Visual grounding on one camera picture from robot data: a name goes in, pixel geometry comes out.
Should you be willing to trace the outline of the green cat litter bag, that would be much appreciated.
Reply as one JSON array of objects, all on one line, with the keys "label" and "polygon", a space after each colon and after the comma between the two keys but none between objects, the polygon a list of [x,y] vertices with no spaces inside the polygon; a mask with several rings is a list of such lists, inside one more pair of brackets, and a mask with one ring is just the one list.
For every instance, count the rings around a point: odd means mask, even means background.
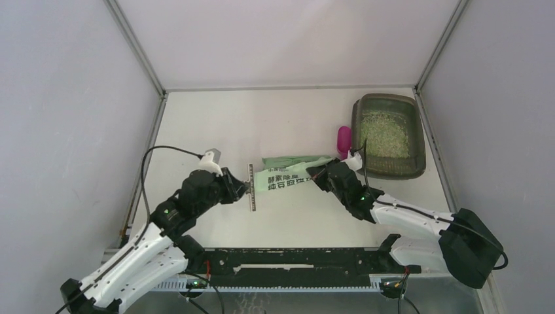
[{"label": "green cat litter bag", "polygon": [[309,167],[319,167],[333,161],[327,155],[280,156],[263,158],[263,170],[254,173],[254,191],[267,192],[288,188],[310,180]]}]

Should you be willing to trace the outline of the magenta plastic scoop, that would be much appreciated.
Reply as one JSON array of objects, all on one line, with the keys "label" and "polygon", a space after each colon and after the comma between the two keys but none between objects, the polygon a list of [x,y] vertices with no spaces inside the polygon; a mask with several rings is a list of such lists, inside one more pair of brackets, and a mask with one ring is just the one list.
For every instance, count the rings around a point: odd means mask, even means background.
[{"label": "magenta plastic scoop", "polygon": [[341,126],[338,129],[336,138],[336,149],[341,160],[348,157],[351,149],[351,128],[348,126]]}]

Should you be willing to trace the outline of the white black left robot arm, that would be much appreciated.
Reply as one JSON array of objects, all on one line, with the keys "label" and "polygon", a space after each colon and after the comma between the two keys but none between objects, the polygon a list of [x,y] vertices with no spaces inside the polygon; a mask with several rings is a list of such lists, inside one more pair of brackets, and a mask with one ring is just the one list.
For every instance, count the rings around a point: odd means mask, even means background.
[{"label": "white black left robot arm", "polygon": [[188,231],[216,205],[232,204],[250,193],[251,185],[227,168],[222,175],[193,171],[149,215],[141,231],[100,268],[60,288],[69,313],[123,313],[138,298],[178,273],[200,271],[205,249]]}]

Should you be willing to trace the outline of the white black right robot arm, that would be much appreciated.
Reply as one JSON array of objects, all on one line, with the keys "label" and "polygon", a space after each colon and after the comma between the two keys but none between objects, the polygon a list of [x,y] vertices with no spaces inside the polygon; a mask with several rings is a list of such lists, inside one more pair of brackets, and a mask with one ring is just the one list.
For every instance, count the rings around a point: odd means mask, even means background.
[{"label": "white black right robot arm", "polygon": [[420,266],[448,272],[460,283],[480,289],[491,272],[508,266],[503,245],[472,210],[445,213],[411,205],[361,182],[357,173],[365,170],[362,162],[334,159],[306,171],[354,218],[405,231],[383,242],[378,263],[384,271]]}]

